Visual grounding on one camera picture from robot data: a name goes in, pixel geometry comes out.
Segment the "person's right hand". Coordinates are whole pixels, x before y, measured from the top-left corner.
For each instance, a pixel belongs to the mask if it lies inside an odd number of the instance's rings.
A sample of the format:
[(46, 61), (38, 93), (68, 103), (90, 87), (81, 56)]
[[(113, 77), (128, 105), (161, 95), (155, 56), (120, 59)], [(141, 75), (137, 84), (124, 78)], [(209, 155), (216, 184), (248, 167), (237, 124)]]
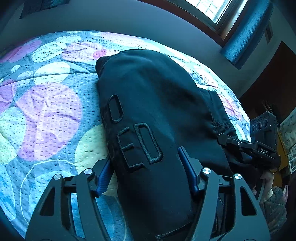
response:
[(274, 174), (271, 171), (264, 172), (260, 179), (265, 183), (263, 193), (261, 198), (259, 199), (259, 203), (263, 203), (267, 201), (270, 197), (273, 195), (273, 180), (274, 180)]

